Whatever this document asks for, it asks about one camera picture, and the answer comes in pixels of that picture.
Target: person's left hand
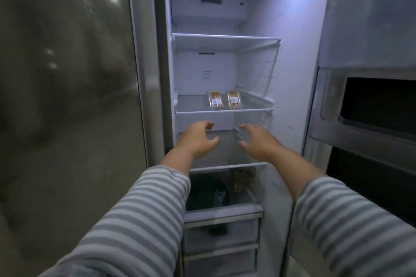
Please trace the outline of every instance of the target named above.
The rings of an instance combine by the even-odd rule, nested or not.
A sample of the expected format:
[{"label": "person's left hand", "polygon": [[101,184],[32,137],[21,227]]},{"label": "person's left hand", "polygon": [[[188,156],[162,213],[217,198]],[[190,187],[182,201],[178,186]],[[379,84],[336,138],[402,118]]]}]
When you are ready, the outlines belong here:
[{"label": "person's left hand", "polygon": [[194,160],[206,156],[220,142],[220,137],[215,137],[212,140],[207,139],[205,130],[211,130],[212,126],[214,126],[214,123],[210,121],[193,123],[182,134],[175,148],[186,149]]}]

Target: hand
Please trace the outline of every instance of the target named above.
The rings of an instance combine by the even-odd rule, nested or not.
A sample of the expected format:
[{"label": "hand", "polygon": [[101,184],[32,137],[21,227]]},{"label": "hand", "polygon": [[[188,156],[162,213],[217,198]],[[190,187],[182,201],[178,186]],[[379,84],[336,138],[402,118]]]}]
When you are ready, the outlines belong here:
[{"label": "hand", "polygon": [[251,136],[251,143],[239,141],[241,148],[252,158],[258,161],[272,163],[276,152],[284,146],[267,130],[257,125],[242,124],[240,128],[246,129]]},{"label": "hand", "polygon": [[214,123],[209,121],[193,123],[182,134],[175,148],[186,149],[194,160],[206,156],[220,142],[220,137],[215,137],[213,140],[207,139],[205,130],[211,130],[213,126]]}]

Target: refrigerator drawer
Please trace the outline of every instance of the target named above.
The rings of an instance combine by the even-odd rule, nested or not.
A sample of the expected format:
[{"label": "refrigerator drawer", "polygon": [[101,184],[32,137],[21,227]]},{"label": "refrigerator drawer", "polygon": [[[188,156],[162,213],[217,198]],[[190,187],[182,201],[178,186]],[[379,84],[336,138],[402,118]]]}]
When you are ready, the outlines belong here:
[{"label": "refrigerator drawer", "polygon": [[223,277],[255,271],[256,250],[186,259],[185,277]]},{"label": "refrigerator drawer", "polygon": [[259,217],[262,213],[244,215],[245,220],[230,217],[206,221],[199,227],[185,227],[183,250],[185,254],[218,250],[241,243],[258,241]]}]

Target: striped shirt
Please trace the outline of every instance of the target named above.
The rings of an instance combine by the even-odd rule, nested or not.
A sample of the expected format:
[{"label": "striped shirt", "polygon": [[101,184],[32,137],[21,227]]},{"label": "striped shirt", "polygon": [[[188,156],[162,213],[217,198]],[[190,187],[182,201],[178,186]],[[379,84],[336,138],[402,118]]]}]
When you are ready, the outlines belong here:
[{"label": "striped shirt", "polygon": [[416,276],[416,229],[341,181],[312,180],[295,213],[334,276]]},{"label": "striped shirt", "polygon": [[[183,173],[149,168],[77,247],[41,276],[172,277],[189,191]],[[311,181],[295,213],[334,276],[416,276],[416,229],[339,180]]]}]

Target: person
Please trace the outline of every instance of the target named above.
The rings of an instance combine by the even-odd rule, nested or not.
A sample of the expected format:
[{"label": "person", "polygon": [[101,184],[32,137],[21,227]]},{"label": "person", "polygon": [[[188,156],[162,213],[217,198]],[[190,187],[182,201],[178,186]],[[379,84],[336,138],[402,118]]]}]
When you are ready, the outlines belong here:
[{"label": "person", "polygon": [[[194,160],[220,142],[196,122],[160,165],[147,169],[76,248],[42,277],[171,277],[184,229]],[[295,215],[334,276],[416,276],[416,229],[326,176],[259,126],[241,125],[241,147],[273,164],[296,202]]]}]

